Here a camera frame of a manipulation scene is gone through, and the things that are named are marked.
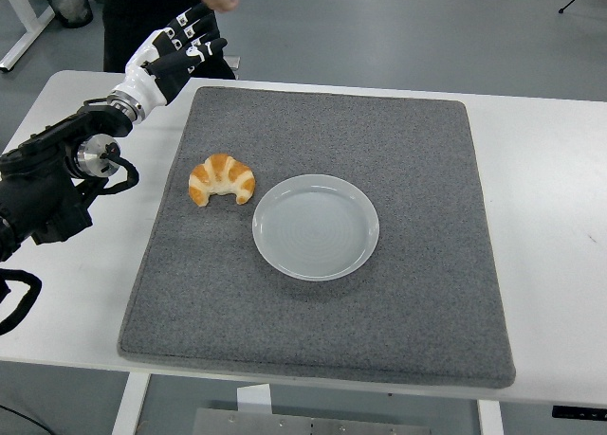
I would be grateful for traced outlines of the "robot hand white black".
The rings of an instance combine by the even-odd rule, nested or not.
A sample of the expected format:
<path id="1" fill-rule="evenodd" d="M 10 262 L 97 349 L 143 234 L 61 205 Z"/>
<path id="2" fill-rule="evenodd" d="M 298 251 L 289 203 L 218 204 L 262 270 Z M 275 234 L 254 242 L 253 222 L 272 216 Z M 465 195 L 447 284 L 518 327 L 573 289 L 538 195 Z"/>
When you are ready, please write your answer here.
<path id="1" fill-rule="evenodd" d="M 203 4 L 187 9 L 139 46 L 106 103 L 140 123 L 153 109 L 170 104 L 195 69 L 218 57 L 226 45 L 210 9 Z"/>

